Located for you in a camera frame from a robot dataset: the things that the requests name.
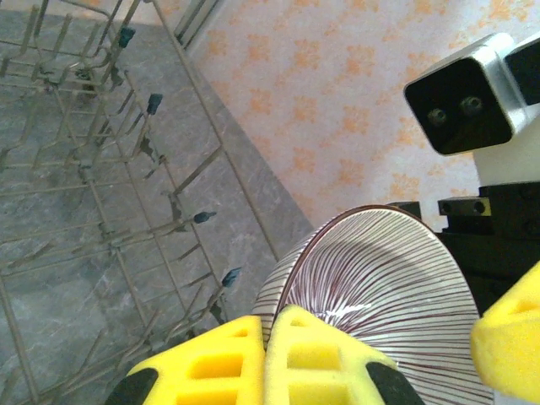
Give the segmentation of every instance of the floral wallpaper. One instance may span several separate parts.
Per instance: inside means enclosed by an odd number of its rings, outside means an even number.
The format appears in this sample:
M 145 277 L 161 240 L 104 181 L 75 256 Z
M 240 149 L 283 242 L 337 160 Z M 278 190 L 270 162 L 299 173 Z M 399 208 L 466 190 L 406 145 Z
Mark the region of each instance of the floral wallpaper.
M 493 32 L 540 29 L 540 0 L 225 0 L 192 57 L 314 225 L 352 206 L 478 192 L 402 96 L 432 63 Z

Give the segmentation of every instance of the wire rack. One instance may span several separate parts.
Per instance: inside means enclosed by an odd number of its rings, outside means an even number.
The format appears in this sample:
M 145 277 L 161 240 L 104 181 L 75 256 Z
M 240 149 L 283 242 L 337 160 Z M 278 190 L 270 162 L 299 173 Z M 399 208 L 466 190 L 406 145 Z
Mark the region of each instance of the wire rack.
M 133 361 L 189 338 L 216 303 L 225 309 L 226 285 L 216 275 L 197 233 L 197 227 L 214 213 L 191 210 L 184 197 L 186 188 L 218 157 L 231 165 L 278 258 L 224 147 L 216 116 L 158 2 L 119 0 L 111 10 L 73 0 L 51 3 L 61 4 L 67 13 L 48 24 L 51 5 L 43 0 L 24 14 L 17 38 L 0 36 L 0 125 L 9 122 L 0 127 L 0 299 L 6 320 L 6 331 L 0 323 L 0 365 L 4 349 L 14 353 L 4 359 L 12 366 L 3 370 L 7 377 L 0 385 L 0 404 L 77 403 L 69 399 L 70 394 L 99 379 L 114 381 Z M 122 66 L 122 55 L 130 51 L 135 34 L 130 23 L 139 7 L 152 7 L 159 17 L 218 140 L 217 148 L 181 180 L 170 168 L 167 148 L 153 129 L 163 95 L 144 98 L 136 79 Z M 90 19 L 78 24 L 73 16 L 79 14 Z M 159 189 L 149 192 L 156 177 L 161 179 Z M 156 215 L 149 198 L 152 193 L 166 197 L 165 216 Z M 144 247 L 149 244 L 151 251 Z M 177 268 L 196 252 L 208 271 L 182 283 Z M 158 267 L 164 270 L 169 289 L 146 298 L 134 279 Z M 108 273 L 96 275 L 96 268 Z M 53 315 L 69 311 L 80 302 L 75 300 L 80 297 L 70 294 L 95 293 L 84 289 L 88 277 L 105 280 L 96 284 L 103 289 L 105 312 L 120 311 L 124 301 L 127 309 L 114 314 L 114 325 L 106 327 L 92 316 L 78 316 L 73 325 L 94 330 L 92 337 L 84 337 L 86 344 L 79 345 L 86 347 L 84 353 L 72 354 L 71 361 L 64 359 L 72 367 L 59 370 L 57 378 L 36 377 L 36 370 L 40 374 L 43 367 L 55 375 L 56 363 L 35 354 L 39 342 L 29 348 L 31 333 L 24 332 L 27 318 L 35 322 L 42 314 L 43 330 L 52 336 L 57 329 L 48 311 Z M 54 285 L 83 287 L 70 293 Z M 31 294 L 35 306 L 25 309 L 18 293 L 28 293 L 29 288 L 35 291 Z M 40 298 L 47 289 L 56 299 L 51 308 Z M 86 305 L 88 297 L 77 305 Z M 173 299 L 176 309 L 165 316 L 166 308 L 173 305 L 163 303 Z

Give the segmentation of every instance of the yellow foam pad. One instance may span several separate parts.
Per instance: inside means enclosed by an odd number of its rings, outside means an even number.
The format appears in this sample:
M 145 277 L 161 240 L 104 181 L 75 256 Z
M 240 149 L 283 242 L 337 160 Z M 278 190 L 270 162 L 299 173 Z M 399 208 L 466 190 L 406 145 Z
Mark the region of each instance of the yellow foam pad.
M 144 405 L 262 404 L 264 348 L 258 316 L 243 316 L 144 360 L 158 371 Z
M 484 384 L 540 403 L 540 262 L 474 325 L 471 355 Z
M 366 365 L 396 370 L 383 353 L 287 306 L 274 323 L 265 364 L 265 405 L 382 405 Z

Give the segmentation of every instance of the striped plate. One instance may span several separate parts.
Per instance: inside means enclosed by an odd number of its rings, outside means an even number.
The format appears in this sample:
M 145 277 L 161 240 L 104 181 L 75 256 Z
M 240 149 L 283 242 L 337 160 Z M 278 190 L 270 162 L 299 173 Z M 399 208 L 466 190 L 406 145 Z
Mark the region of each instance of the striped plate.
M 392 357 L 425 403 L 493 404 L 469 353 L 478 312 L 467 283 L 436 235 L 399 209 L 351 209 L 293 248 L 257 297 L 265 342 L 287 304 Z

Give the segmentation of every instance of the camera housing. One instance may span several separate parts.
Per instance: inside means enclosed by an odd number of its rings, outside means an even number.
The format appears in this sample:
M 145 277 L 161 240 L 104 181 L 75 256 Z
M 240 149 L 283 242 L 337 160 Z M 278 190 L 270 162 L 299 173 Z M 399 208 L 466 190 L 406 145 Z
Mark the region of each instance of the camera housing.
M 459 154 L 509 142 L 534 116 L 505 58 L 507 34 L 479 40 L 408 84 L 405 97 L 432 147 Z

